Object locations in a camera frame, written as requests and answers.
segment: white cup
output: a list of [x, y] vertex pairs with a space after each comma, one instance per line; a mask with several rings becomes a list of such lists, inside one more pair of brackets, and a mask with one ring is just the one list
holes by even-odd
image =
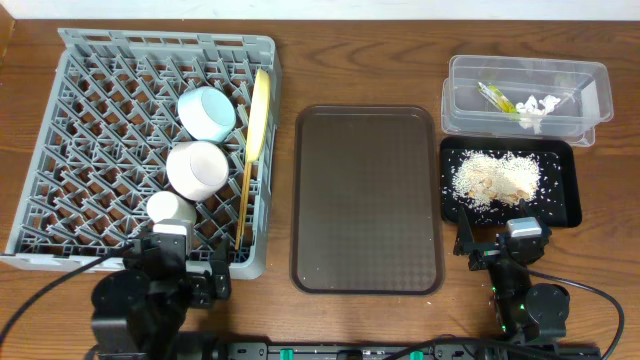
[[173, 188], [189, 200], [206, 200], [227, 183], [229, 164], [222, 150], [206, 141], [176, 145], [167, 158]]
[[196, 223], [196, 209], [186, 200], [170, 191], [159, 191], [147, 201], [147, 214], [154, 223], [162, 220], [186, 220]]
[[236, 126], [236, 111], [220, 90], [203, 86], [178, 99], [178, 115], [197, 140], [221, 143]]

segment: white wall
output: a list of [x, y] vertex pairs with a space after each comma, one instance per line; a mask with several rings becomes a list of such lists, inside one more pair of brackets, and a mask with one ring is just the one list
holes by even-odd
[[640, 0], [0, 0], [16, 19], [640, 20]]

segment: dish rack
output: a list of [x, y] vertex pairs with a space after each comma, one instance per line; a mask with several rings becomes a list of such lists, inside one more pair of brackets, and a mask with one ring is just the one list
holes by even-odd
[[[213, 86], [234, 104], [237, 125], [221, 146], [229, 161], [227, 184], [194, 204], [198, 218], [187, 269], [210, 269], [208, 244], [235, 243], [252, 86], [263, 69], [271, 78], [271, 103], [264, 149], [252, 168], [246, 219], [252, 241], [230, 254], [233, 278], [260, 276], [266, 268], [282, 81], [273, 40], [149, 31], [58, 33], [66, 50], [0, 260], [20, 269], [72, 271], [150, 229], [148, 198], [171, 190], [167, 155], [175, 144], [193, 140], [180, 123], [178, 98]], [[93, 270], [123, 268], [122, 258], [112, 258]]]

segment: clear plastic container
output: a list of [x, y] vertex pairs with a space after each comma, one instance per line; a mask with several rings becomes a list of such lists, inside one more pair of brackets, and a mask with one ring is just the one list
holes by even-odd
[[[514, 105], [533, 95], [560, 99], [540, 119], [540, 131], [523, 128], [518, 117], [501, 112], [478, 92], [478, 82], [496, 86]], [[595, 142], [594, 126], [613, 118], [611, 85], [607, 68], [595, 62], [454, 56], [449, 79], [443, 86], [442, 129], [449, 134], [563, 138], [574, 145]]]

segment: wooden table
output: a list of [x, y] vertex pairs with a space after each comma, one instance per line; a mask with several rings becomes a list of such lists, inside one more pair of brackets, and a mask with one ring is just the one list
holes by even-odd
[[[40, 128], [63, 44], [58, 27], [264, 34], [275, 39], [284, 69], [276, 136], [272, 220], [266, 272], [235, 281], [232, 299], [191, 310], [184, 330], [288, 342], [418, 342], [439, 334], [500, 332], [486, 272], [453, 256], [455, 228], [445, 226], [446, 280], [431, 297], [312, 296], [289, 279], [293, 134], [313, 104], [413, 104], [440, 128], [440, 96], [456, 54], [600, 61], [609, 69], [614, 119], [597, 127], [595, 146], [575, 149], [584, 221], [557, 229], [533, 268], [599, 287], [616, 297], [627, 327], [614, 359], [640, 354], [640, 27], [598, 22], [276, 22], [17, 21], [0, 73], [0, 239], [2, 248]], [[438, 130], [438, 141], [443, 134]], [[0, 322], [59, 273], [0, 265]], [[46, 295], [9, 336], [6, 359], [78, 359], [94, 344], [89, 326], [94, 285], [81, 275]], [[603, 351], [616, 329], [611, 304], [571, 291], [567, 341]]]

